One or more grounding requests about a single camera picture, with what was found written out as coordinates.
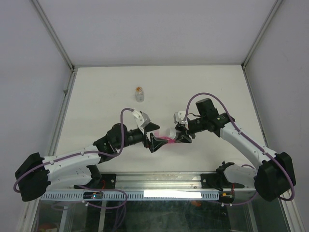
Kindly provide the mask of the pink pill organizer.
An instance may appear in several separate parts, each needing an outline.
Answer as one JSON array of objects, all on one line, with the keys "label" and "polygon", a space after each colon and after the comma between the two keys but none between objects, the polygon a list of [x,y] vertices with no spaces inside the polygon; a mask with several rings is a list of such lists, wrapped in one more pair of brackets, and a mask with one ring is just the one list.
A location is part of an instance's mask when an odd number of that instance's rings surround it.
[{"label": "pink pill organizer", "polygon": [[171,139],[169,139],[169,138],[167,138],[166,136],[165,136],[165,131],[163,131],[163,130],[157,130],[157,131],[155,131],[154,132],[154,136],[155,137],[157,137],[157,138],[161,138],[161,139],[166,139],[166,140],[168,140],[168,144],[175,144],[174,143],[174,140],[171,140]]}]

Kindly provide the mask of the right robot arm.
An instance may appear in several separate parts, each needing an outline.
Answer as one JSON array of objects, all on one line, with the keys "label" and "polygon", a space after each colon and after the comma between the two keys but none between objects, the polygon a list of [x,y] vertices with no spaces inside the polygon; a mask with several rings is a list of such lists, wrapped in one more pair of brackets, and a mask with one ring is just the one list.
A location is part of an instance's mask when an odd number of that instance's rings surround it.
[{"label": "right robot arm", "polygon": [[235,120],[227,113],[218,113],[209,98],[196,102],[199,114],[195,119],[188,119],[188,111],[174,114],[176,143],[191,143],[196,133],[209,131],[230,143],[251,164],[252,167],[239,166],[233,162],[223,162],[214,177],[207,184],[222,191],[232,184],[241,184],[254,188],[266,201],[280,198],[287,191],[291,201],[295,196],[295,173],[292,158],[285,152],[278,153],[250,138]]}]

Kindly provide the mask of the white blue pill bottle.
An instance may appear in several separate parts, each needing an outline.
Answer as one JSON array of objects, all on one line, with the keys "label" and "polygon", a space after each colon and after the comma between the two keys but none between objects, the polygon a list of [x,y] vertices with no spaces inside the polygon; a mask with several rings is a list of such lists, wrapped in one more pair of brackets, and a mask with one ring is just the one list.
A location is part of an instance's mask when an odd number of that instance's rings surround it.
[{"label": "white blue pill bottle", "polygon": [[175,128],[168,128],[165,130],[165,136],[171,140],[176,140],[180,135],[180,131]]}]

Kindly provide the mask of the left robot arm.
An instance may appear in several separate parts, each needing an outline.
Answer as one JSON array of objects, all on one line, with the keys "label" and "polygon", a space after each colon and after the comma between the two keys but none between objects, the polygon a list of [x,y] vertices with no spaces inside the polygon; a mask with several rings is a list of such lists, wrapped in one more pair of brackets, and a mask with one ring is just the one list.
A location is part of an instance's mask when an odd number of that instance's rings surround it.
[{"label": "left robot arm", "polygon": [[48,191],[74,188],[95,188],[101,183],[98,165],[118,157],[125,147],[141,143],[151,153],[168,143],[153,132],[160,128],[147,114],[128,109],[137,128],[128,130],[123,122],[114,124],[106,135],[75,152],[58,156],[29,155],[15,172],[13,190],[29,202]]}]

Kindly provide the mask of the left aluminium frame post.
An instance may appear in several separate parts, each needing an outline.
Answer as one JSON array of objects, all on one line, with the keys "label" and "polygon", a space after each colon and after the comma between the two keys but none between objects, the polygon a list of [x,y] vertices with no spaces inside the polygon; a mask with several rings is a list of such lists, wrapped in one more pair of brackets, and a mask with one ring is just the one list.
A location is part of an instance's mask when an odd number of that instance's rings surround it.
[{"label": "left aluminium frame post", "polygon": [[71,61],[68,53],[66,52],[62,42],[60,41],[55,29],[53,28],[47,14],[45,13],[42,5],[38,0],[30,0],[30,3],[32,4],[34,10],[36,11],[39,19],[41,20],[43,26],[45,27],[47,33],[49,34],[51,40],[53,41],[55,47],[57,48],[58,52],[60,53],[61,57],[65,61],[68,68],[73,71],[74,70],[74,64]]}]

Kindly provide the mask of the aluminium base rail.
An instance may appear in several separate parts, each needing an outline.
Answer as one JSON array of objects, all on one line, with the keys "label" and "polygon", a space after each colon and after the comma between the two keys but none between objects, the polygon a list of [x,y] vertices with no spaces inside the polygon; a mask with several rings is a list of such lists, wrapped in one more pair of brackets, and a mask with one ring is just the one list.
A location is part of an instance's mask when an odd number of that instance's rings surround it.
[{"label": "aluminium base rail", "polygon": [[47,191],[78,189],[83,185],[92,189],[120,189],[123,191],[143,190],[194,190],[232,188],[231,184],[220,183],[216,173],[100,173],[78,169],[53,179],[48,173],[39,171],[25,184],[24,190],[38,198]]}]

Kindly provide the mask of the aluminium frame post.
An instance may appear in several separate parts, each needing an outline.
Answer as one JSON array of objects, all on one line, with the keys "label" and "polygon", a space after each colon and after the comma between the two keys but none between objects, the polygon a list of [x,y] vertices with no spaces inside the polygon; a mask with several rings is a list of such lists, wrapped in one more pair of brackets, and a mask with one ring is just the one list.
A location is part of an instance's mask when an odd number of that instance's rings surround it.
[{"label": "aluminium frame post", "polygon": [[68,53],[66,52],[62,42],[60,41],[55,29],[53,28],[47,14],[45,13],[42,5],[38,0],[30,0],[30,3],[32,4],[34,10],[36,11],[39,19],[41,20],[43,26],[45,27],[47,33],[49,34],[51,40],[53,41],[55,47],[57,48],[58,52],[60,53],[61,57],[65,61],[68,68],[73,71],[74,70],[74,64],[71,61]]},{"label": "aluminium frame post", "polygon": [[269,13],[267,14],[256,38],[253,41],[253,44],[251,45],[245,59],[243,60],[241,67],[242,69],[246,69],[246,66],[248,65],[251,57],[253,56],[255,50],[257,49],[258,45],[260,44],[264,34],[266,33],[270,23],[272,22],[273,18],[275,17],[275,15],[277,14],[278,10],[280,9],[280,7],[282,6],[282,4],[284,3],[284,0],[275,0]]}]

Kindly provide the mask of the clear glass pill bottle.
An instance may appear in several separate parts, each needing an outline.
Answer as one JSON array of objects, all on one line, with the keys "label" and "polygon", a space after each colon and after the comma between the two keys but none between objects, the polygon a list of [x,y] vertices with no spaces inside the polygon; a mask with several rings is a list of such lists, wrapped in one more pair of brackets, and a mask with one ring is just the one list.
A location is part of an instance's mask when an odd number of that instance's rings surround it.
[{"label": "clear glass pill bottle", "polygon": [[136,102],[143,102],[145,99],[144,91],[142,89],[141,92],[135,90],[135,100]]}]

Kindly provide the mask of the right aluminium frame post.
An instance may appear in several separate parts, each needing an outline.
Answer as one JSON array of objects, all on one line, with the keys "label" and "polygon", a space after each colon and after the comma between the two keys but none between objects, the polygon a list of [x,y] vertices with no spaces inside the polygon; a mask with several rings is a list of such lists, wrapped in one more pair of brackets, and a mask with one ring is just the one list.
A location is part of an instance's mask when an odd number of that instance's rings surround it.
[{"label": "right aluminium frame post", "polygon": [[267,14],[256,38],[253,41],[253,44],[251,45],[245,59],[243,60],[241,67],[242,69],[246,69],[246,66],[248,65],[251,57],[253,56],[255,50],[257,49],[258,45],[260,44],[264,34],[266,33],[270,23],[272,22],[273,18],[275,17],[275,15],[277,14],[278,10],[280,9],[280,7],[282,6],[282,4],[284,3],[284,0],[275,0],[269,13]]}]

